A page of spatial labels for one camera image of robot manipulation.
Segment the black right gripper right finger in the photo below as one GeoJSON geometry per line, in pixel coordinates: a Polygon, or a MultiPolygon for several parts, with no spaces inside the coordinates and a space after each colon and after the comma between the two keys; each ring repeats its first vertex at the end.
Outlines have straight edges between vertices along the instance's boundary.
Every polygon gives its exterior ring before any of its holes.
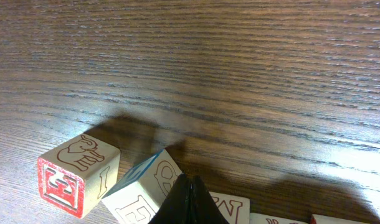
{"type": "Polygon", "coordinates": [[[192,178],[189,222],[191,224],[229,224],[199,176],[192,178]]]}

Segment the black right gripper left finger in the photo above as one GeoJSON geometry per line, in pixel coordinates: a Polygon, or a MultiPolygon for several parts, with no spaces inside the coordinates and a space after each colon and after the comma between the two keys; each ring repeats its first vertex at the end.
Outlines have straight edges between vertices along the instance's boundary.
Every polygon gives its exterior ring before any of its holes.
{"type": "Polygon", "coordinates": [[[181,174],[149,224],[188,224],[189,195],[190,180],[185,174],[181,174]]]}

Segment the blue D wooden block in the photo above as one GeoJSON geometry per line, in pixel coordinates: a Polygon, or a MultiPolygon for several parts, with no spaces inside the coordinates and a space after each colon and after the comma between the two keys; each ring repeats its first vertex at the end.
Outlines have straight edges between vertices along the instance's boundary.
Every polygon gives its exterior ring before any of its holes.
{"type": "Polygon", "coordinates": [[[149,223],[182,174],[163,149],[132,167],[102,198],[119,223],[149,223]]]}

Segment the green B wooden block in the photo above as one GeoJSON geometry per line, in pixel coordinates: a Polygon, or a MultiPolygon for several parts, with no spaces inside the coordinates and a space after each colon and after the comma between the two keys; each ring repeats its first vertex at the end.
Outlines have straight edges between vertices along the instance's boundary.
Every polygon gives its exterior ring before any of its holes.
{"type": "Polygon", "coordinates": [[[308,224],[305,222],[260,213],[250,213],[250,224],[308,224]]]}

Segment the red E wooden block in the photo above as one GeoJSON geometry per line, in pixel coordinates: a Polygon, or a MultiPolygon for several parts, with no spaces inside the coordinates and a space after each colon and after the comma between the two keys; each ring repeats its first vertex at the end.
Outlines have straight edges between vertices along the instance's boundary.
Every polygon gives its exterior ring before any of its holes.
{"type": "Polygon", "coordinates": [[[80,134],[37,159],[41,198],[83,218],[116,184],[120,150],[80,134]]]}

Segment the bird picture wooden block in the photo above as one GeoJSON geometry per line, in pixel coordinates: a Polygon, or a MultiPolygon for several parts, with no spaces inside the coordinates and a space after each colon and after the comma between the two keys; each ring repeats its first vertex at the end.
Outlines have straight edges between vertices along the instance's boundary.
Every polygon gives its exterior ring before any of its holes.
{"type": "Polygon", "coordinates": [[[368,224],[368,223],[313,214],[311,216],[310,224],[368,224]]]}

